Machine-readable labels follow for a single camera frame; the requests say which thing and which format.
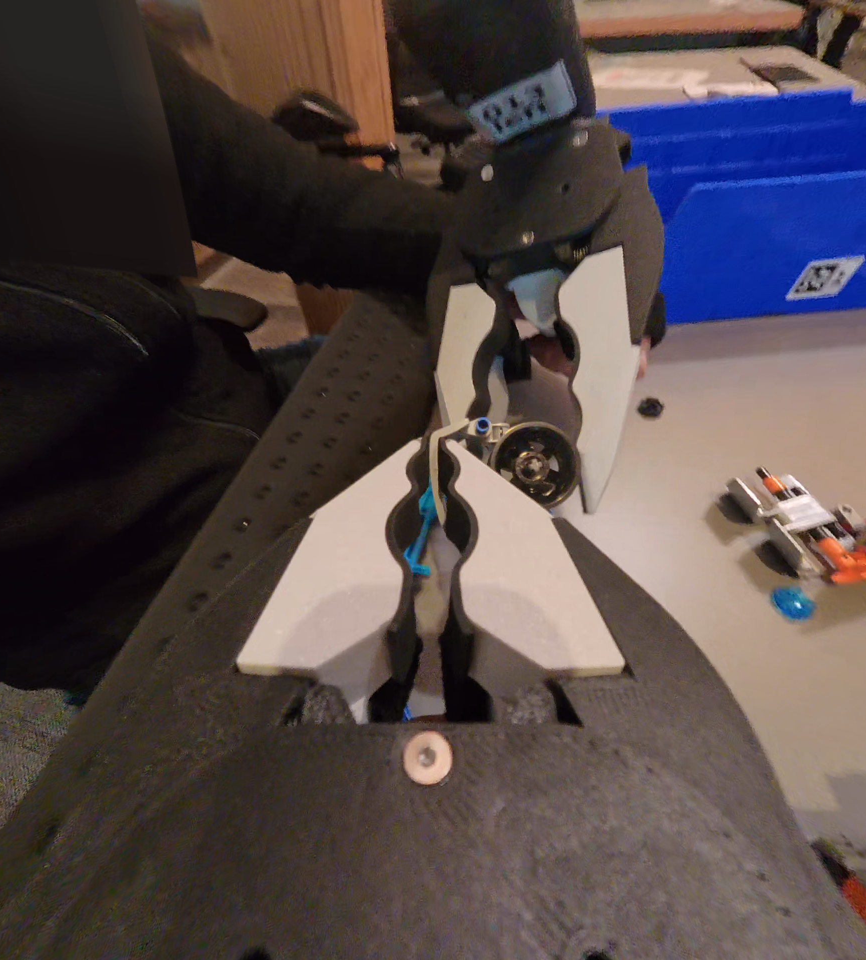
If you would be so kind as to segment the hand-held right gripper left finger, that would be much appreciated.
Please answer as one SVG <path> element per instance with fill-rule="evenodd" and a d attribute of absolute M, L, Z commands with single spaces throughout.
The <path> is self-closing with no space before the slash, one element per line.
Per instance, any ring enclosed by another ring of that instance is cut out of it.
<path fill-rule="evenodd" d="M 317 510 L 237 656 L 253 676 L 289 675 L 339 689 L 378 689 L 392 677 L 387 634 L 404 573 L 387 537 L 412 491 L 419 440 Z"/>

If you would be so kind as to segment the black wheel hub assembly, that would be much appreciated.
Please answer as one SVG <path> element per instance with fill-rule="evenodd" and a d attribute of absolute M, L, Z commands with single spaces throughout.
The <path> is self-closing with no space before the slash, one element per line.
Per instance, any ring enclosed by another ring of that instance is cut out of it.
<path fill-rule="evenodd" d="M 579 484 L 579 454 L 551 423 L 481 416 L 463 426 L 460 435 L 490 470 L 547 512 L 570 498 Z"/>

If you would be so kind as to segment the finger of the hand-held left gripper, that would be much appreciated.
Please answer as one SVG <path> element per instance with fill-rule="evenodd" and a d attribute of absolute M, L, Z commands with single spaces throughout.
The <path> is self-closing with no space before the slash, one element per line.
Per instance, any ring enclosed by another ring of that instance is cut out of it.
<path fill-rule="evenodd" d="M 453 286 L 435 370 L 442 427 L 468 421 L 477 398 L 477 355 L 489 334 L 490 296 L 477 283 Z"/>
<path fill-rule="evenodd" d="M 593 514 L 607 488 L 633 389 L 633 344 L 620 246 L 583 259 L 560 287 L 560 319 L 575 347 L 570 381 L 579 405 L 583 511 Z"/>

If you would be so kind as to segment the light grey connector piece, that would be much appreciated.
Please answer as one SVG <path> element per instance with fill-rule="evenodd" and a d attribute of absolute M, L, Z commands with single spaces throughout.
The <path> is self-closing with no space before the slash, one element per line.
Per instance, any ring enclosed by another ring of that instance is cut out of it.
<path fill-rule="evenodd" d="M 442 445 L 457 437 L 461 439 L 468 435 L 468 428 L 472 420 L 462 418 L 456 419 L 451 423 L 444 423 L 438 428 L 432 430 L 427 443 L 427 466 L 428 466 L 428 490 L 436 506 L 436 512 L 440 515 L 445 514 L 444 493 L 442 492 L 442 482 L 440 479 L 441 468 L 439 464 L 440 451 Z"/>

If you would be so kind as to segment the blue plastic pin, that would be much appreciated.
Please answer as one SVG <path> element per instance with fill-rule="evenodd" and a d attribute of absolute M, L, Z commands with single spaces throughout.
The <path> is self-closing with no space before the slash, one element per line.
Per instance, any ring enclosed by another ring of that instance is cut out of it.
<path fill-rule="evenodd" d="M 418 500 L 420 526 L 418 534 L 404 552 L 404 559 L 415 577 L 427 578 L 431 575 L 429 566 L 423 562 L 429 539 L 439 524 L 439 514 L 434 492 L 430 486 Z"/>

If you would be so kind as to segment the light grey block with pins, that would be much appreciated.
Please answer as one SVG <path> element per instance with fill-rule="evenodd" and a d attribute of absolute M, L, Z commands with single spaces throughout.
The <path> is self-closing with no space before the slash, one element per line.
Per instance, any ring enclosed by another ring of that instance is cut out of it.
<path fill-rule="evenodd" d="M 727 501 L 746 522 L 763 526 L 768 543 L 796 576 L 828 577 L 834 567 L 820 542 L 832 538 L 838 543 L 845 528 L 792 475 L 776 474 L 762 466 L 755 474 L 756 480 L 730 478 L 725 486 Z"/>

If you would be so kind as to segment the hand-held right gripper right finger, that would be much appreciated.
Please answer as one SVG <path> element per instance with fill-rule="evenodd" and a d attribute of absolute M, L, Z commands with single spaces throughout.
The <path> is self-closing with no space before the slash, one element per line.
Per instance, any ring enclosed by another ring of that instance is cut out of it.
<path fill-rule="evenodd" d="M 622 673 L 626 661 L 550 514 L 448 440 L 451 506 L 471 516 L 452 597 L 484 689 Z"/>

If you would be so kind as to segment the blue plastic storage bin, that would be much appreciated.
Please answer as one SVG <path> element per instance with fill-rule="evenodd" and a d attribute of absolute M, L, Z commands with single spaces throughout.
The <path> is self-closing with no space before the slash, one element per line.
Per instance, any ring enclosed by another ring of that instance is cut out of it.
<path fill-rule="evenodd" d="M 648 174 L 670 326 L 866 309 L 866 100 L 828 89 L 601 114 Z"/>

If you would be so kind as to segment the black dimpled mat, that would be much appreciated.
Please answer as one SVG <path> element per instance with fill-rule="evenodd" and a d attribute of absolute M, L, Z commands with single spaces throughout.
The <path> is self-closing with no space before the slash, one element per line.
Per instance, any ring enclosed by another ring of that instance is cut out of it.
<path fill-rule="evenodd" d="M 141 813 L 233 750 L 227 808 L 247 784 L 240 743 L 279 735 L 340 695 L 327 680 L 240 672 L 234 659 L 311 515 L 417 437 L 431 414 L 423 304 L 369 292 L 327 337 L 218 507 L 90 695 L 49 764 L 63 775 L 36 852 L 74 876 L 122 845 Z"/>

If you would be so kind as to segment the person's left forearm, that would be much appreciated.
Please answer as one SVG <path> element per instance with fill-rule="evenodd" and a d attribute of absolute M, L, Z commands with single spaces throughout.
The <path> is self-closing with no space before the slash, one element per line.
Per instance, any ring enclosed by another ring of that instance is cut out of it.
<path fill-rule="evenodd" d="M 447 194 L 295 140 L 143 32 L 194 241 L 299 283 L 426 295 Z"/>

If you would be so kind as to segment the person's black jacket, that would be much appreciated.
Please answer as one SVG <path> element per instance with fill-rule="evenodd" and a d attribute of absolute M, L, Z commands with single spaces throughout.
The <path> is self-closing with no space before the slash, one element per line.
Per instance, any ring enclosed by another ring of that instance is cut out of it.
<path fill-rule="evenodd" d="M 277 401 L 178 281 L 0 264 L 0 683 L 98 682 Z"/>

